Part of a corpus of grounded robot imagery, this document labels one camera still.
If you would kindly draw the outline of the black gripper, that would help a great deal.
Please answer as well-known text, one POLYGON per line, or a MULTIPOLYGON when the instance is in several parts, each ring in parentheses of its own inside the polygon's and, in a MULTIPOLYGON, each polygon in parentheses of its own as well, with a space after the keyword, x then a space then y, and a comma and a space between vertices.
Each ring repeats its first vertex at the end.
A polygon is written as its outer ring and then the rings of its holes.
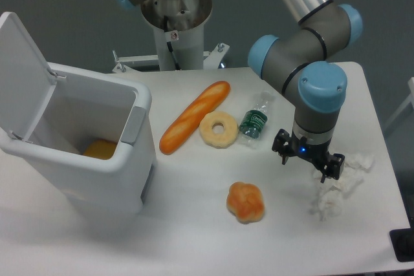
POLYGON ((339 180, 344 167, 343 154, 330 154, 328 149, 331 139, 323 143, 311 143, 306 136, 298 138, 280 129, 274 138, 272 150, 280 155, 282 164, 291 157, 299 157, 310 162, 317 170, 321 170, 321 183, 326 179, 339 180))

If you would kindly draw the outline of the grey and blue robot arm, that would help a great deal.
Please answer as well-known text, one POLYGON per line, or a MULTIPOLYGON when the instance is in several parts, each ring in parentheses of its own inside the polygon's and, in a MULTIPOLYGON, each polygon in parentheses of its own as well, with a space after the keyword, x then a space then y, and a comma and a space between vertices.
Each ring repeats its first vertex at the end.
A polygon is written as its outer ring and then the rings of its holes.
MULTIPOLYGON (((160 70, 204 69, 204 24, 212 0, 117 0, 139 8, 153 28, 160 70)), ((265 35, 248 53, 249 67, 295 108, 291 132, 280 130, 273 150, 287 161, 310 162, 323 179, 339 179, 342 154, 329 144, 345 101, 347 76, 327 58, 357 40, 359 12, 333 0, 284 0, 299 30, 288 39, 265 35)))

